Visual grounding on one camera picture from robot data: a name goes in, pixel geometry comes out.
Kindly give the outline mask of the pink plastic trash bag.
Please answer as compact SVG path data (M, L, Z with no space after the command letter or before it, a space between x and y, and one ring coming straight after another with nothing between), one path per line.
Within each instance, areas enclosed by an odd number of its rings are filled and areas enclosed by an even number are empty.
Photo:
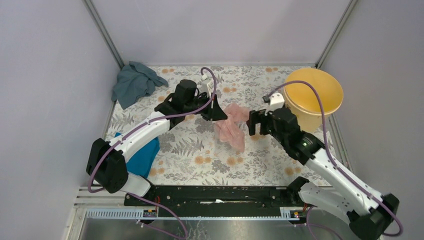
M216 121L214 130L220 142L228 143L236 151L245 151L245 133L239 127L239 123L247 122L249 119L249 109L230 103L224 109L227 119Z

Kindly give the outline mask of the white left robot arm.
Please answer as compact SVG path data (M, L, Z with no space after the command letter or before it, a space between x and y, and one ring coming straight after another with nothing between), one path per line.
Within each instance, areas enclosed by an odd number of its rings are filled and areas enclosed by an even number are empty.
M144 121L109 141L95 140L86 166L89 183L96 181L110 194L121 191L136 195L144 206L152 204L155 192L150 182L129 172L127 163L153 139L183 122L187 115L201 115L206 121L227 119L215 95L216 84L214 79L204 80L198 89L194 81L183 79Z

